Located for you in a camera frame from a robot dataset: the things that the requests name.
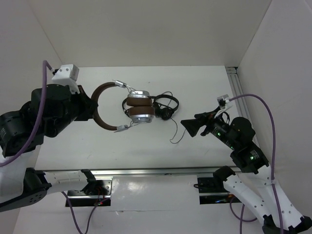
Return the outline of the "brown silver over-ear headphones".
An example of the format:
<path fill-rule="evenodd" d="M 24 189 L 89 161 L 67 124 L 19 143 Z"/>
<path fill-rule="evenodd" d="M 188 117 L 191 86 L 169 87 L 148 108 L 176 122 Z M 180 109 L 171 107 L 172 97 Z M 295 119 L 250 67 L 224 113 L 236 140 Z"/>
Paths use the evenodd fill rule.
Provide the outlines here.
<path fill-rule="evenodd" d="M 145 90 L 136 90 L 122 81 L 115 80 L 113 82 L 107 82 L 100 85 L 92 93 L 91 100 L 98 102 L 100 95 L 105 90 L 113 87 L 127 89 L 128 96 L 126 98 L 126 105 L 130 107 L 127 110 L 127 113 L 131 119 L 131 123 L 129 125 L 120 126 L 109 125 L 100 117 L 98 110 L 95 110 L 93 113 L 93 120 L 99 127 L 108 131 L 122 132 L 135 125 L 152 122 L 156 114 L 154 108 L 152 107 L 152 99 L 149 92 Z"/>

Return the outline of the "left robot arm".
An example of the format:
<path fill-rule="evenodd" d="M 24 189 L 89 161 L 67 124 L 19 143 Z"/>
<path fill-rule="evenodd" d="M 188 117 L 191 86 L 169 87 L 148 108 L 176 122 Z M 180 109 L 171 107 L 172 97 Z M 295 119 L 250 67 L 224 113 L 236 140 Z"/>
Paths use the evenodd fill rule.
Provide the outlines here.
<path fill-rule="evenodd" d="M 68 86 L 49 84 L 35 89 L 20 110 L 0 116 L 0 210 L 30 206 L 46 195 L 62 191 L 92 194 L 98 181 L 88 169 L 58 173 L 35 170 L 28 161 L 45 137 L 56 137 L 73 121 L 93 117 L 98 104 L 82 86 L 72 94 Z"/>

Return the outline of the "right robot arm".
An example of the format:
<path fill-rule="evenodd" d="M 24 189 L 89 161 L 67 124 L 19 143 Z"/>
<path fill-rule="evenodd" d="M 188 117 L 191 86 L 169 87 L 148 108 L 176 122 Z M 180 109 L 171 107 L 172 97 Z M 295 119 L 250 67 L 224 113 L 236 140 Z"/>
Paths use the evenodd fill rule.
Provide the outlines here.
<path fill-rule="evenodd" d="M 193 119 L 182 120 L 190 136 L 201 127 L 201 136 L 212 134 L 228 146 L 234 164 L 257 188 L 256 194 L 241 181 L 228 166 L 213 173 L 213 186 L 228 191 L 238 198 L 257 218 L 265 234 L 298 234 L 312 226 L 312 220 L 302 215 L 290 202 L 279 183 L 273 179 L 272 167 L 261 149 L 253 142 L 255 131 L 248 119 L 234 118 L 227 123 L 216 112 L 196 114 Z"/>

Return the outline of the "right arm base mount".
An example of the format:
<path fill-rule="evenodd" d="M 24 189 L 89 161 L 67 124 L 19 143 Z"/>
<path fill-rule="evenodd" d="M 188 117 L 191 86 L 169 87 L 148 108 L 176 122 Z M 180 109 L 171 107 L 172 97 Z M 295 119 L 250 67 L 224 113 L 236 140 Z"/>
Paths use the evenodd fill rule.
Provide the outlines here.
<path fill-rule="evenodd" d="M 199 204 L 240 203 L 233 194 L 220 187 L 213 177 L 198 177 L 193 185 L 199 192 Z"/>

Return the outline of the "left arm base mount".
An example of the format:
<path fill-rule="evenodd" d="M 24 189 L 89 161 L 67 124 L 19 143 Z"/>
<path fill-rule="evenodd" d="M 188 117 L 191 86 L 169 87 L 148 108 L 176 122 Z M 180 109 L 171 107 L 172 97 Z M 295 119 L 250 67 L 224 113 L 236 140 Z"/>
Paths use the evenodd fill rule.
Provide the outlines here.
<path fill-rule="evenodd" d="M 73 207 L 111 206 L 113 178 L 111 176 L 96 177 L 90 170 L 83 169 L 88 184 L 81 190 L 68 190 L 67 196 Z"/>

